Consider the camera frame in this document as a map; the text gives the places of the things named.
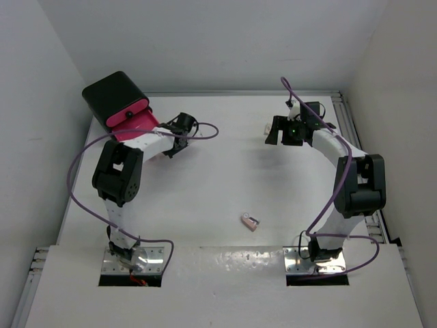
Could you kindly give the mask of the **white eraser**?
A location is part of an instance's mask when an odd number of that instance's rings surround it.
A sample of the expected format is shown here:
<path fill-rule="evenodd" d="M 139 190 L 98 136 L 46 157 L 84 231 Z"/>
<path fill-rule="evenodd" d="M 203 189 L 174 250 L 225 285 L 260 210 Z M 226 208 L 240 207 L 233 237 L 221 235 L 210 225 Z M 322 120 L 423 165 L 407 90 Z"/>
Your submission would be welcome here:
<path fill-rule="evenodd" d="M 265 125 L 265 129 L 264 129 L 264 135 L 269 135 L 270 131 L 271 131 L 272 125 L 271 124 L 267 124 Z"/>

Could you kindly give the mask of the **pink eraser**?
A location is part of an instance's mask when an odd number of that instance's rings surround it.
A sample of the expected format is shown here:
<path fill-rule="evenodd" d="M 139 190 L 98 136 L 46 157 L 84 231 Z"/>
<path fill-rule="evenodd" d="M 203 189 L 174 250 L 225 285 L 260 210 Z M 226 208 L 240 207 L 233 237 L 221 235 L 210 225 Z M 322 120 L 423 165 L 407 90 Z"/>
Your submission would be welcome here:
<path fill-rule="evenodd" d="M 256 229 L 257 229 L 257 227 L 259 225 L 259 220 L 257 220 L 256 218 L 250 216 L 250 214 L 248 214 L 248 213 L 243 213 L 241 215 L 241 217 L 240 217 L 240 221 L 251 232 L 256 231 Z"/>

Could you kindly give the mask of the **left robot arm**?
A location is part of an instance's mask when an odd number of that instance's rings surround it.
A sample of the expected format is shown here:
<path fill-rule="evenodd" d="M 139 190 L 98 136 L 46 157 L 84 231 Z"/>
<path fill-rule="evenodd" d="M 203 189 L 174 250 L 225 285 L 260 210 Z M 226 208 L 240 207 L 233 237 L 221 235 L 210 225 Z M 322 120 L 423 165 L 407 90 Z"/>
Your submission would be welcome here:
<path fill-rule="evenodd" d="M 125 234 L 128 203 L 139 192 L 143 164 L 159 154 L 173 157 L 188 146 L 188 139 L 196 136 L 198 130 L 193 116 L 180 113 L 148 132 L 121 131 L 119 139 L 104 145 L 91 183 L 103 199 L 109 217 L 109 250 L 133 271 L 146 263 L 146 256 L 139 250 L 139 238 Z"/>

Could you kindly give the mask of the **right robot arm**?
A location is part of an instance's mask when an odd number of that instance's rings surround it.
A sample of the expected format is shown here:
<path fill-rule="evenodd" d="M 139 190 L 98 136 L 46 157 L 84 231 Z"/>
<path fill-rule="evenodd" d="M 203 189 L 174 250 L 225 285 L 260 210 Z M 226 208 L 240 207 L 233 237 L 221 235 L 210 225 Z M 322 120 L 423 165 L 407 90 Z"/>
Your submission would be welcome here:
<path fill-rule="evenodd" d="M 307 259 L 312 262 L 336 258 L 353 229 L 386 204 L 384 158 L 354 147 L 323 118 L 319 102 L 305 102 L 295 116 L 274 116 L 265 140 L 269 145 L 308 144 L 336 169 L 333 195 L 325 206 L 332 212 L 318 231 L 312 226 L 306 231 L 310 238 Z"/>

